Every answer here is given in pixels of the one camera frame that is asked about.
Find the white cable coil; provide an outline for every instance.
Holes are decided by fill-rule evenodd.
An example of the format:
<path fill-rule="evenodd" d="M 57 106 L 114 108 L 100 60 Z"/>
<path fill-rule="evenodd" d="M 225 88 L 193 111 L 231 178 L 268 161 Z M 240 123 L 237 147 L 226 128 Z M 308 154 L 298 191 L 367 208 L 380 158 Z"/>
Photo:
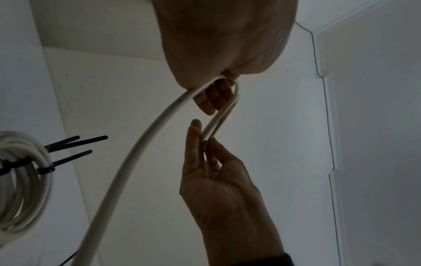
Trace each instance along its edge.
<path fill-rule="evenodd" d="M 35 139 L 17 132 L 0 132 L 0 164 L 30 157 L 38 168 L 52 166 L 47 149 Z M 53 174 L 38 174 L 33 163 L 0 176 L 0 246 L 33 228 L 50 198 Z"/>
<path fill-rule="evenodd" d="M 130 177 L 130 174 L 132 173 L 133 168 L 137 164 L 142 153 L 146 150 L 149 143 L 157 135 L 161 128 L 168 122 L 168 120 L 171 119 L 174 114 L 177 113 L 178 110 L 185 106 L 194 96 L 206 90 L 206 88 L 208 88 L 211 83 L 218 79 L 226 79 L 226 77 L 220 75 L 213 78 L 207 84 L 199 88 L 191 89 L 185 92 L 167 109 L 165 109 L 165 111 L 148 127 L 145 133 L 143 133 L 115 175 L 114 180 L 108 188 L 108 191 L 102 200 L 94 219 L 91 222 L 88 232 L 83 238 L 79 252 L 71 265 L 89 266 L 91 264 L 91 261 L 96 253 L 96 250 L 98 249 L 107 225 L 113 215 L 114 209 L 128 181 L 128 178 Z M 208 136 L 214 135 L 220 128 L 228 116 L 229 111 L 239 100 L 238 91 L 239 85 L 237 82 L 235 82 L 234 95 L 203 129 L 201 140 L 205 140 Z"/>

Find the black sleeve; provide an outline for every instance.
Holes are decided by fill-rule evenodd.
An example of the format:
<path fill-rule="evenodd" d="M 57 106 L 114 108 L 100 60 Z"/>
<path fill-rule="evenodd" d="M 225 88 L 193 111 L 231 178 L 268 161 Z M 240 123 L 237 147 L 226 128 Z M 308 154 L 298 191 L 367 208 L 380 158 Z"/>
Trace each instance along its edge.
<path fill-rule="evenodd" d="M 293 260 L 291 257 L 284 253 L 282 256 L 267 258 L 263 260 L 257 260 L 252 262 L 245 262 L 236 264 L 235 266 L 294 266 Z"/>

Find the ceiling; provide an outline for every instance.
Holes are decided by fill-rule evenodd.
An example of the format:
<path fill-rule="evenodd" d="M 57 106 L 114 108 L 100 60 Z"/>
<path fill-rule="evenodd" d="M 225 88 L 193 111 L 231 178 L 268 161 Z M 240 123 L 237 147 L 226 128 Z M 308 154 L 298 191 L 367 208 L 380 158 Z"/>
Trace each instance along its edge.
<path fill-rule="evenodd" d="M 164 60 L 152 5 L 145 0 L 29 0 L 43 46 Z M 315 31 L 367 2 L 299 0 L 297 21 Z"/>

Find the skin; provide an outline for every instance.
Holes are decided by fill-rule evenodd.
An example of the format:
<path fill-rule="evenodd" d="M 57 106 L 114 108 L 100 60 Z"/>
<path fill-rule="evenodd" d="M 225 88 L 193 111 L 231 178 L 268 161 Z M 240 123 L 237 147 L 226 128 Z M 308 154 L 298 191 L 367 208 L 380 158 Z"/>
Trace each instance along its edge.
<path fill-rule="evenodd" d="M 278 231 L 244 164 L 213 137 L 205 162 L 201 127 L 193 120 L 187 131 L 180 195 L 202 231 L 209 265 L 282 255 Z M 211 178 L 206 178 L 205 163 Z"/>
<path fill-rule="evenodd" d="M 232 96 L 230 82 L 268 69 L 284 50 L 297 0 L 153 0 L 168 65 L 182 87 L 199 87 L 223 74 L 195 98 L 208 115 Z"/>

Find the black line on wall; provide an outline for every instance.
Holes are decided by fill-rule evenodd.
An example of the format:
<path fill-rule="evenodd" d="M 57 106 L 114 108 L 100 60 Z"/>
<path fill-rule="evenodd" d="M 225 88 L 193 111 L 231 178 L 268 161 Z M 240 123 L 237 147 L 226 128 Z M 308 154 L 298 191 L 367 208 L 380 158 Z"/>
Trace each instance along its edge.
<path fill-rule="evenodd" d="M 303 30 L 305 30 L 306 32 L 311 34 L 311 40 L 313 41 L 313 53 L 314 53 L 314 61 L 316 63 L 316 74 L 322 79 L 323 81 L 323 91 L 325 93 L 325 105 L 326 105 L 326 118 L 328 120 L 328 135 L 329 135 L 329 143 L 330 143 L 330 151 L 332 153 L 332 164 L 333 164 L 333 169 L 335 169 L 335 158 L 333 156 L 333 145 L 332 145 L 332 138 L 330 136 L 330 127 L 329 127 L 329 111 L 328 111 L 328 99 L 326 97 L 326 84 L 325 84 L 325 78 L 322 77 L 322 75 L 319 74 L 319 69 L 318 69 L 318 65 L 317 65 L 317 56 L 316 56 L 316 46 L 314 44 L 314 35 L 311 31 L 309 31 L 308 29 L 306 29 L 305 27 L 301 26 L 298 22 L 295 22 L 295 24 L 297 24 L 300 28 L 302 28 Z M 340 256 L 340 251 L 339 251 L 339 240 L 338 240 L 338 227 L 336 225 L 336 213 L 335 213 L 335 204 L 334 204 L 334 200 L 333 200 L 333 188 L 332 188 L 332 180 L 329 174 L 329 183 L 330 183 L 330 193 L 332 196 L 332 208 L 333 208 L 333 220 L 335 222 L 335 233 L 336 233 L 336 246 L 338 248 L 338 257 L 339 257 L 339 266 L 341 266 L 341 256 Z"/>

